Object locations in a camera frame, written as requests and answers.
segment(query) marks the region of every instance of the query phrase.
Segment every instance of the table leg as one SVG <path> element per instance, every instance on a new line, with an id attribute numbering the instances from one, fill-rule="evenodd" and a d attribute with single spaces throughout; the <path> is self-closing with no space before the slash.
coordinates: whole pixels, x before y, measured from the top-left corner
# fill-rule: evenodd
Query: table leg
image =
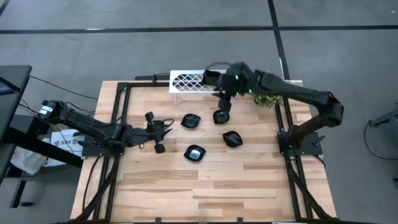
<path id="1" fill-rule="evenodd" d="M 64 162 L 78 168 L 81 168 L 83 165 L 83 160 L 81 157 L 62 150 L 49 143 L 43 142 L 35 137 L 29 136 L 12 127 L 7 128 L 3 141 L 6 143 L 16 144 L 24 149 L 39 153 L 45 157 Z"/>
<path id="2" fill-rule="evenodd" d="M 24 180 L 23 175 L 24 172 L 22 172 L 21 177 L 18 180 L 18 185 L 11 199 L 10 208 L 17 208 L 19 206 L 19 202 L 21 201 L 22 193 L 24 192 L 26 185 L 26 180 Z"/>

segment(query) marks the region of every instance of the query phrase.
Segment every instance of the white wire rack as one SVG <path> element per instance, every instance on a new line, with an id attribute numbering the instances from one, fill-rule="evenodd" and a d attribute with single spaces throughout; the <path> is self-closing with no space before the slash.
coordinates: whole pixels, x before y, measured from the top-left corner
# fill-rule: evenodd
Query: white wire rack
<path id="1" fill-rule="evenodd" d="M 225 73 L 225 70 L 214 70 Z M 215 93 L 214 86 L 201 84 L 204 70 L 170 71 L 169 93 Z"/>

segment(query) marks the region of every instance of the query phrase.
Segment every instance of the black table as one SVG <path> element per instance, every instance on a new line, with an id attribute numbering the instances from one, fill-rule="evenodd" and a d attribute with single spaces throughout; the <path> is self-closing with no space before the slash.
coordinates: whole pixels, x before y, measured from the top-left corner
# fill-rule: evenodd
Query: black table
<path id="1" fill-rule="evenodd" d="M 49 157 L 66 164 L 81 168 L 83 161 L 81 157 L 72 153 L 64 151 L 51 144 L 38 140 L 36 136 L 28 135 L 18 129 L 10 127 L 11 120 L 14 116 L 15 110 L 18 107 L 22 94 L 27 86 L 29 80 L 29 73 L 32 70 L 30 65 L 6 65 L 0 66 L 0 77 L 13 83 L 21 89 L 20 93 L 0 96 L 0 142 L 12 144 L 13 147 L 1 147 L 0 158 L 2 161 L 11 159 L 10 155 L 4 158 L 5 150 L 15 148 L 15 145 L 28 149 L 32 152 L 39 153 L 45 157 Z M 4 177 L 5 170 L 0 170 L 0 184 Z"/>

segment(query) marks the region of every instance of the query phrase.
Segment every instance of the green plant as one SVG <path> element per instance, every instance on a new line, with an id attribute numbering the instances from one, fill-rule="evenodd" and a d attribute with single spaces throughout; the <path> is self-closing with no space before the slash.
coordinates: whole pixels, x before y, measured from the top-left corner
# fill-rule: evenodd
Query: green plant
<path id="1" fill-rule="evenodd" d="M 260 106 L 265 106 L 268 108 L 273 107 L 276 103 L 280 102 L 280 95 L 263 95 L 254 94 L 254 102 Z"/>

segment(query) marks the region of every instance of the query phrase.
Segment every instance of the computer monitor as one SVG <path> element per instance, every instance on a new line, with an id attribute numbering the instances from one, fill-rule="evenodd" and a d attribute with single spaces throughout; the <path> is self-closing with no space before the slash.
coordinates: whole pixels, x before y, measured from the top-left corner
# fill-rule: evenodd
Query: computer monitor
<path id="1" fill-rule="evenodd" d="M 7 81 L 6 79 L 0 77 L 0 96 L 8 95 L 13 93 L 19 93 L 21 91 L 20 88 Z"/>

